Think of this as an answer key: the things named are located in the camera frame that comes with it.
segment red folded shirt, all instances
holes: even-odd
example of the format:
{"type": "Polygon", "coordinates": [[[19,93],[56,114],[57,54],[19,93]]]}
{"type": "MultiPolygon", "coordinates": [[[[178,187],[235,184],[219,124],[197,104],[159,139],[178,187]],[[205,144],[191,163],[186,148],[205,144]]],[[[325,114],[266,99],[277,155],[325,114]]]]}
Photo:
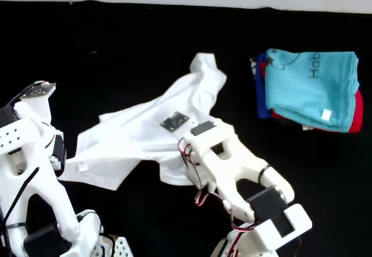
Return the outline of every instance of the red folded shirt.
{"type": "MultiPolygon", "coordinates": [[[[265,78],[265,68],[266,68],[266,63],[262,62],[261,73],[262,73],[263,78],[265,78]]],[[[274,110],[271,110],[271,114],[276,119],[285,119],[285,117],[282,117],[276,114],[274,110]]],[[[351,124],[351,127],[348,133],[358,133],[362,129],[362,125],[363,125],[363,97],[362,97],[362,94],[360,93],[360,90],[357,90],[355,94],[355,111],[354,111],[353,122],[351,124]]]]}

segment black wire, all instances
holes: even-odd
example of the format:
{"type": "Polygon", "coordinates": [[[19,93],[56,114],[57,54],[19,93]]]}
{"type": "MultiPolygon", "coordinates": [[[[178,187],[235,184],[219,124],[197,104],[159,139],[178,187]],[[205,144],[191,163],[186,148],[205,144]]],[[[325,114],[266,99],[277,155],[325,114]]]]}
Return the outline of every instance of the black wire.
{"type": "Polygon", "coordinates": [[[106,235],[104,233],[99,233],[99,235],[101,235],[105,238],[108,238],[112,242],[111,257],[114,257],[114,254],[115,254],[115,240],[114,240],[114,238],[111,237],[110,235],[106,235]]]}
{"type": "Polygon", "coordinates": [[[263,173],[268,169],[270,168],[270,164],[267,164],[264,168],[262,168],[262,170],[260,171],[259,175],[258,175],[258,184],[261,185],[261,178],[263,176],[263,173]]]}
{"type": "Polygon", "coordinates": [[[298,252],[300,251],[301,246],[302,246],[302,239],[301,239],[301,237],[298,237],[297,240],[298,240],[298,247],[297,247],[297,250],[296,250],[296,252],[295,252],[295,255],[293,255],[293,257],[297,257],[298,252]]]}
{"type": "Polygon", "coordinates": [[[21,222],[21,223],[15,223],[15,224],[10,224],[10,225],[5,226],[5,228],[7,230],[13,229],[13,228],[18,228],[18,227],[27,227],[27,224],[26,224],[26,222],[21,222]]]}
{"type": "Polygon", "coordinates": [[[16,198],[14,199],[13,203],[11,204],[8,212],[6,213],[5,215],[5,218],[4,220],[2,221],[2,224],[5,225],[6,224],[6,221],[8,220],[9,218],[9,215],[10,213],[12,212],[12,210],[14,209],[14,207],[16,206],[19,198],[21,197],[22,193],[24,192],[24,190],[26,189],[27,185],[30,183],[30,181],[34,178],[34,176],[36,176],[37,172],[39,171],[39,167],[37,167],[29,176],[28,178],[26,178],[26,180],[24,181],[24,183],[22,184],[21,188],[19,188],[19,191],[16,195],[16,198]]]}
{"type": "Polygon", "coordinates": [[[18,93],[16,96],[14,96],[8,103],[7,105],[14,105],[17,100],[19,100],[19,98],[21,97],[21,95],[23,95],[26,91],[28,91],[31,87],[35,86],[35,85],[39,85],[41,83],[43,83],[44,81],[35,81],[33,82],[32,84],[30,84],[29,86],[25,87],[20,93],[18,93]]]}
{"type": "Polygon", "coordinates": [[[6,213],[5,215],[5,218],[2,219],[1,221],[1,231],[3,231],[3,235],[4,235],[4,240],[5,240],[5,246],[8,250],[8,255],[9,257],[12,257],[12,248],[10,246],[10,242],[9,242],[9,237],[8,237],[8,229],[12,229],[12,228],[15,228],[15,227],[21,227],[21,226],[26,226],[25,223],[16,223],[16,224],[12,224],[12,225],[8,225],[8,227],[6,226],[6,221],[8,220],[9,218],[9,215],[12,213],[12,210],[14,209],[14,207],[16,206],[16,204],[18,203],[18,200],[19,198],[21,197],[22,193],[24,192],[24,190],[26,189],[27,185],[30,183],[30,181],[34,178],[34,176],[38,173],[39,171],[39,167],[37,167],[29,176],[28,178],[26,178],[26,180],[24,181],[24,183],[22,184],[21,188],[19,189],[16,197],[14,198],[12,204],[10,205],[10,208],[8,210],[8,212],[6,213]]]}

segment clothing label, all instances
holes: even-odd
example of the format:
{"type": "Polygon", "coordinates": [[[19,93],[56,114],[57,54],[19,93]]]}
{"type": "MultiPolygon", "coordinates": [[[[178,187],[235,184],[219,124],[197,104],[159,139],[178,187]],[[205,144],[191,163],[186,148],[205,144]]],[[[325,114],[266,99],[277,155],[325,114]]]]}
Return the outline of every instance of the clothing label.
{"type": "Polygon", "coordinates": [[[331,114],[332,114],[332,111],[324,109],[323,113],[321,114],[321,119],[329,122],[331,118],[331,114]]]}
{"type": "Polygon", "coordinates": [[[78,168],[79,172],[86,172],[88,170],[88,165],[85,164],[84,162],[80,162],[77,165],[77,168],[78,168]]]}
{"type": "Polygon", "coordinates": [[[302,125],[302,130],[303,131],[308,131],[308,130],[314,130],[314,127],[311,127],[311,126],[307,126],[307,125],[302,125]]]}

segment circuit board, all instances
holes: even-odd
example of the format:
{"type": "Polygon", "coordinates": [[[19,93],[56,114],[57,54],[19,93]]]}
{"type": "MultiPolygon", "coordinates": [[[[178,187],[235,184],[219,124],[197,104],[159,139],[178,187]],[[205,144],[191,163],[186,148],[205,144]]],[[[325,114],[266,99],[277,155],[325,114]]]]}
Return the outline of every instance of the circuit board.
{"type": "Polygon", "coordinates": [[[33,85],[20,98],[35,98],[47,95],[55,85],[55,83],[33,85]]]}
{"type": "Polygon", "coordinates": [[[175,112],[172,116],[163,121],[160,126],[164,127],[169,132],[173,132],[180,128],[185,122],[187,122],[188,119],[188,116],[180,112],[175,112]]]}

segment cable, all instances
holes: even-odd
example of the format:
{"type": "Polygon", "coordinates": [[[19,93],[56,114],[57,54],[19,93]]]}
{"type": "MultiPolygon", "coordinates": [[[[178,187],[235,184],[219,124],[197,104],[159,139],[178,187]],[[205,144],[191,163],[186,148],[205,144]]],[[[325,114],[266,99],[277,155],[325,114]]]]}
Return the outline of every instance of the cable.
{"type": "Polygon", "coordinates": [[[20,93],[18,93],[16,96],[14,96],[6,105],[14,105],[17,100],[23,95],[26,91],[28,91],[31,87],[34,87],[35,85],[40,85],[42,83],[45,83],[46,81],[35,81],[29,86],[25,87],[20,93]]]}
{"type": "Polygon", "coordinates": [[[252,231],[255,228],[255,226],[256,226],[256,224],[251,224],[246,228],[239,227],[239,226],[235,225],[234,215],[231,214],[231,228],[233,228],[234,230],[240,231],[240,232],[248,232],[248,231],[252,231]]]}
{"type": "Polygon", "coordinates": [[[238,241],[239,241],[239,239],[240,239],[240,237],[241,237],[242,235],[243,235],[243,232],[239,232],[239,233],[238,233],[237,237],[236,237],[236,238],[234,239],[234,241],[232,242],[232,244],[231,244],[231,246],[230,246],[230,249],[229,249],[228,252],[227,252],[226,257],[230,257],[231,254],[234,253],[234,248],[235,248],[236,244],[238,243],[238,241]]]}
{"type": "Polygon", "coordinates": [[[111,237],[110,235],[106,235],[104,233],[99,233],[99,235],[108,238],[112,242],[112,250],[111,250],[111,257],[114,257],[115,254],[115,239],[111,237]]]}
{"type": "Polygon", "coordinates": [[[12,228],[15,228],[15,227],[21,227],[21,226],[25,226],[26,224],[25,223],[16,223],[16,224],[11,224],[11,225],[8,225],[8,227],[6,226],[6,221],[8,220],[10,214],[12,213],[13,209],[15,208],[16,204],[18,203],[18,200],[19,198],[21,197],[22,193],[24,192],[24,190],[26,189],[27,185],[30,183],[30,181],[36,176],[36,174],[39,172],[39,167],[37,167],[29,176],[28,178],[26,178],[26,180],[24,181],[24,183],[22,184],[21,188],[19,188],[18,190],[18,193],[17,195],[15,196],[12,204],[10,205],[9,207],[9,210],[8,212],[6,213],[4,219],[2,219],[1,221],[1,231],[3,231],[3,235],[4,235],[4,240],[5,240],[5,246],[8,250],[8,255],[9,257],[12,257],[12,247],[10,246],[10,242],[9,242],[9,236],[8,236],[8,229],[12,229],[12,228]]]}
{"type": "Polygon", "coordinates": [[[197,195],[195,197],[195,205],[196,206],[202,206],[209,195],[213,195],[213,196],[216,196],[218,199],[221,199],[221,197],[219,196],[219,194],[214,193],[214,192],[209,192],[209,193],[205,194],[205,196],[200,201],[200,197],[202,195],[202,191],[203,190],[199,190],[199,192],[197,193],[197,195]]]}
{"type": "Polygon", "coordinates": [[[9,218],[9,215],[10,213],[12,212],[12,210],[14,209],[14,207],[16,206],[19,198],[21,197],[22,193],[24,192],[24,190],[26,189],[27,185],[30,183],[30,181],[34,178],[34,176],[36,176],[36,174],[38,173],[39,171],[39,167],[37,167],[29,176],[28,178],[26,178],[26,180],[24,181],[24,183],[22,184],[21,188],[19,188],[19,191],[16,195],[16,198],[14,199],[13,203],[11,204],[8,212],[6,213],[5,215],[5,218],[4,220],[2,221],[2,224],[5,225],[6,224],[6,221],[8,220],[9,218]]]}
{"type": "Polygon", "coordinates": [[[177,144],[177,147],[178,147],[178,150],[180,151],[180,154],[181,154],[181,157],[182,157],[182,160],[184,161],[187,169],[189,169],[189,166],[188,166],[188,163],[191,164],[191,166],[194,168],[195,170],[195,173],[196,173],[196,176],[198,177],[198,180],[199,180],[199,184],[200,186],[198,188],[202,188],[202,180],[199,176],[199,173],[198,173],[198,170],[196,169],[195,167],[195,164],[191,161],[189,161],[187,158],[186,158],[186,155],[185,155],[185,149],[188,148],[191,144],[187,144],[186,147],[184,149],[181,148],[181,142],[184,140],[184,137],[182,137],[179,141],[178,141],[178,144],[177,144]]]}
{"type": "Polygon", "coordinates": [[[293,255],[293,257],[297,257],[298,252],[299,252],[300,249],[301,249],[301,246],[302,246],[302,239],[301,239],[301,237],[298,237],[298,247],[297,247],[297,250],[296,250],[296,252],[295,252],[295,255],[293,255]]]}
{"type": "Polygon", "coordinates": [[[257,180],[257,182],[258,182],[258,184],[259,185],[262,185],[261,184],[261,178],[262,178],[262,176],[263,176],[263,173],[268,169],[268,168],[270,168],[271,166],[270,166],[270,164],[267,164],[264,168],[262,168],[262,170],[260,171],[260,173],[259,173],[259,175],[258,175],[258,180],[257,180]]]}
{"type": "Polygon", "coordinates": [[[42,124],[48,126],[48,127],[49,127],[50,129],[52,129],[52,131],[53,131],[53,137],[52,137],[52,139],[49,141],[49,143],[47,143],[47,144],[45,145],[45,148],[48,148],[48,147],[52,144],[54,138],[56,137],[56,134],[54,133],[54,129],[53,129],[53,127],[52,127],[50,124],[48,124],[48,123],[46,123],[46,122],[42,122],[42,124]]]}

